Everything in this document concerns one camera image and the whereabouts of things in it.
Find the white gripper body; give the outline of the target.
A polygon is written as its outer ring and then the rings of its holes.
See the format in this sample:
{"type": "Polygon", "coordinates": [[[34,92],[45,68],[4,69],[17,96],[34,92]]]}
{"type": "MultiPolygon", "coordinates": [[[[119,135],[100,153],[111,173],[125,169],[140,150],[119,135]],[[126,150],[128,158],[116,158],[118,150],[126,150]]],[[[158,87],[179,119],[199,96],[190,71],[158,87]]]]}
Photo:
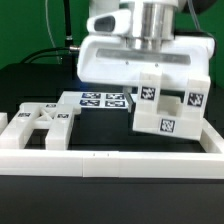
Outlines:
{"type": "Polygon", "coordinates": [[[188,78],[209,76],[215,38],[200,29],[177,30],[175,15],[192,17],[217,0],[118,0],[87,20],[77,75],[88,83],[136,87],[140,74],[162,73],[164,89],[183,90],[188,78]]]}

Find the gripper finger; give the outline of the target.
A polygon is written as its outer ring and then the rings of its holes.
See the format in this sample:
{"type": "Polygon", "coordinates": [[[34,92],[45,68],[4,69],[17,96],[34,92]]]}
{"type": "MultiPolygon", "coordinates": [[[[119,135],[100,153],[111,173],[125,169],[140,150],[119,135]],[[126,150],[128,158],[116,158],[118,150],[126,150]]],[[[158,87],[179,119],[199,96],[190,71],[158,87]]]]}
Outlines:
{"type": "Polygon", "coordinates": [[[123,88],[123,94],[128,103],[128,112],[129,113],[133,113],[135,110],[135,101],[132,97],[132,90],[133,90],[132,87],[124,87],[123,88]]]}

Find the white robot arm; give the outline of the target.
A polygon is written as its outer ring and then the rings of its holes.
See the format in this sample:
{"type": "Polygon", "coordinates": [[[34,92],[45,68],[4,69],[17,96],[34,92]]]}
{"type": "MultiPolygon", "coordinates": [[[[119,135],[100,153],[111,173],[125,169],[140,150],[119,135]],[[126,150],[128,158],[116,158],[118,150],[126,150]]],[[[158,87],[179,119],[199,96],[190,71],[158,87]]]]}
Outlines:
{"type": "Polygon", "coordinates": [[[77,64],[88,83],[138,91],[135,114],[187,118],[204,114],[214,37],[174,32],[175,13],[192,0],[120,0],[118,9],[87,20],[77,64]]]}

